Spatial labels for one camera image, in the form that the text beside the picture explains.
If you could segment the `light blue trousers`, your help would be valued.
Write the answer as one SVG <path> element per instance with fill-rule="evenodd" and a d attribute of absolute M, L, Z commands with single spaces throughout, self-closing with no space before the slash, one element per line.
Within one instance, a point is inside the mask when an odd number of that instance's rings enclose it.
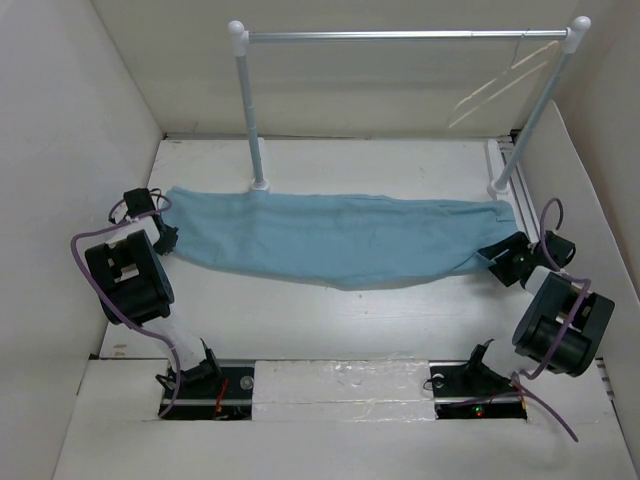
<path fill-rule="evenodd" d="M 370 195 L 167 193 L 175 253 L 212 270 L 378 289 L 474 274 L 480 249 L 517 233 L 505 201 L 401 200 Z"/>

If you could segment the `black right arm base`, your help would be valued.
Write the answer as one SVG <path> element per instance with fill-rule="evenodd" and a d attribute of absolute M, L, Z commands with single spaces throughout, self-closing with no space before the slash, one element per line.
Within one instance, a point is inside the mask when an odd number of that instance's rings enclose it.
<path fill-rule="evenodd" d="M 423 389 L 433 396 L 437 420 L 527 419 L 510 381 L 484 365 L 433 362 Z"/>

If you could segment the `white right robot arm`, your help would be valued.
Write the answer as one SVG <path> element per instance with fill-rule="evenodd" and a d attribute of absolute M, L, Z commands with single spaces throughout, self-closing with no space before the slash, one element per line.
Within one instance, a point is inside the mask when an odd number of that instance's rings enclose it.
<path fill-rule="evenodd" d="M 563 272 L 575 253 L 573 242 L 552 231 L 542 242 L 517 232 L 478 250 L 503 285 L 518 283 L 533 296 L 512 337 L 516 353 L 571 377 L 594 360 L 615 309 L 614 301 Z"/>

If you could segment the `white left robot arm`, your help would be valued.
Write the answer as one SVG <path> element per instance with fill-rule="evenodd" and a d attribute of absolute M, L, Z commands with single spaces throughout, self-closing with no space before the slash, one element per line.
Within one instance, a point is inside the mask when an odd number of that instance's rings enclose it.
<path fill-rule="evenodd" d="M 113 236 L 87 249 L 80 263 L 88 268 L 107 319 L 165 349 L 171 368 L 157 377 L 159 383 L 168 391 L 208 397 L 222 387 L 223 373 L 204 340 L 171 315 L 175 296 L 160 258 L 173 251 L 178 229 L 164 222 L 157 204 L 162 198 L 157 189 L 125 192 L 119 203 L 124 212 L 109 213 Z"/>

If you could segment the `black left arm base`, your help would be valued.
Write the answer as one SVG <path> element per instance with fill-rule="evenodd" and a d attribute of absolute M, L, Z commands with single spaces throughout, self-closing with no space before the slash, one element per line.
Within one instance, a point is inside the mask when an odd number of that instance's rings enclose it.
<path fill-rule="evenodd" d="M 213 387 L 182 387 L 164 420 L 245 421 L 252 418 L 255 363 L 222 362 Z"/>

